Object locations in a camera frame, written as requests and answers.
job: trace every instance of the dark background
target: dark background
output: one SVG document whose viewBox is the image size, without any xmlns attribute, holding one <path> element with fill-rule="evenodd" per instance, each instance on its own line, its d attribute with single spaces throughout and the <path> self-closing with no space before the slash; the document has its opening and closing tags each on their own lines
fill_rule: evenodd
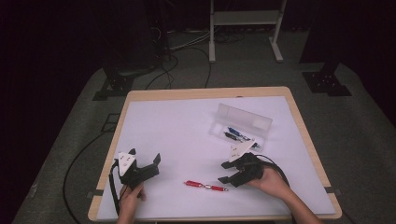
<svg viewBox="0 0 396 224">
<path fill-rule="evenodd" d="M 159 53 L 139 57 L 142 51 L 134 48 L 142 43 L 150 48 L 151 40 L 142 42 L 136 34 L 145 30 L 141 24 L 162 25 L 158 3 L 145 1 L 148 19 L 137 20 L 125 10 L 120 13 L 128 8 L 123 4 L 133 4 L 133 15 L 145 14 L 137 0 L 1 1 L 2 221 L 14 218 L 91 75 L 104 64 L 142 58 L 151 63 L 149 59 Z M 216 8 L 267 9 L 278 4 L 218 0 Z M 209 1 L 175 0 L 164 5 L 168 29 L 208 28 Z M 395 124 L 394 11 L 392 1 L 289 0 L 282 29 L 312 28 L 302 63 L 323 62 L 335 55 L 360 76 Z"/>
</svg>

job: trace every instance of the red pen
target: red pen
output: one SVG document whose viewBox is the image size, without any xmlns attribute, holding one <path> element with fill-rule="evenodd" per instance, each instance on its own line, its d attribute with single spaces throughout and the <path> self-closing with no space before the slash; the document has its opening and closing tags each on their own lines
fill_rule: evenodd
<svg viewBox="0 0 396 224">
<path fill-rule="evenodd" d="M 228 189 L 222 188 L 222 187 L 217 187 L 217 186 L 211 186 L 211 185 L 204 185 L 195 181 L 186 181 L 184 182 L 185 185 L 187 186 L 192 186 L 196 188 L 206 188 L 206 189 L 213 189 L 213 190 L 218 190 L 218 191 L 228 191 Z"/>
</svg>

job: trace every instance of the human hand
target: human hand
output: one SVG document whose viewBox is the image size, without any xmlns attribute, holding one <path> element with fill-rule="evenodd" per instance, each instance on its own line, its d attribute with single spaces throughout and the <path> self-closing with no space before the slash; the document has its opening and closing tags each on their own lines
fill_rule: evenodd
<svg viewBox="0 0 396 224">
<path fill-rule="evenodd" d="M 137 208 L 139 198 L 146 200 L 146 193 L 143 183 L 139 184 L 134 190 L 124 185 L 120 191 L 120 214 L 118 224 L 133 223 L 134 212 Z"/>
<path fill-rule="evenodd" d="M 247 184 L 280 199 L 283 199 L 291 192 L 290 187 L 274 168 L 264 166 L 262 170 L 263 175 L 261 179 L 250 180 Z"/>
</svg>

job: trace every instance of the transparent plastic box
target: transparent plastic box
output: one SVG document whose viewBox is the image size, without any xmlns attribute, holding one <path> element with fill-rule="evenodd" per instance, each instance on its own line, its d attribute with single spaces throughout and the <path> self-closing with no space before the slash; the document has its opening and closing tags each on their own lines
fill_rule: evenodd
<svg viewBox="0 0 396 224">
<path fill-rule="evenodd" d="M 247 139 L 254 139 L 258 145 L 251 149 L 262 152 L 272 121 L 272 119 L 264 116 L 219 104 L 215 122 L 210 132 L 218 138 L 233 144 L 241 143 Z"/>
</svg>

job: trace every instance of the pen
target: pen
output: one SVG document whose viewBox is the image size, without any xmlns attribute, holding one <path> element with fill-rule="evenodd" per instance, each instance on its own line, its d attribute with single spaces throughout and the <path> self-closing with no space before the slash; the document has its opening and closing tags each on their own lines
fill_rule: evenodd
<svg viewBox="0 0 396 224">
<path fill-rule="evenodd" d="M 228 131 L 229 131 L 230 133 L 225 133 L 225 135 L 226 135 L 227 137 L 229 137 L 229 138 L 232 138 L 232 139 L 235 140 L 235 141 L 244 142 L 244 141 L 250 140 L 250 138 L 248 138 L 248 137 L 242 135 L 240 132 L 238 132 L 238 131 L 237 131 L 236 129 L 234 129 L 234 128 L 228 127 Z M 254 147 L 254 148 L 259 148 L 259 147 L 261 147 L 261 146 L 260 146 L 259 144 L 255 143 L 252 147 Z"/>
<path fill-rule="evenodd" d="M 224 133 L 226 137 L 233 139 L 234 141 L 244 142 L 242 139 L 238 138 L 237 136 L 231 133 Z"/>
<path fill-rule="evenodd" d="M 211 186 L 211 185 L 204 185 L 195 181 L 186 181 L 184 182 L 185 185 L 187 186 L 192 186 L 196 188 L 206 188 L 206 189 L 213 189 L 213 190 L 218 190 L 218 191 L 228 191 L 228 189 L 222 188 L 222 187 L 217 187 L 217 186 Z"/>
</svg>

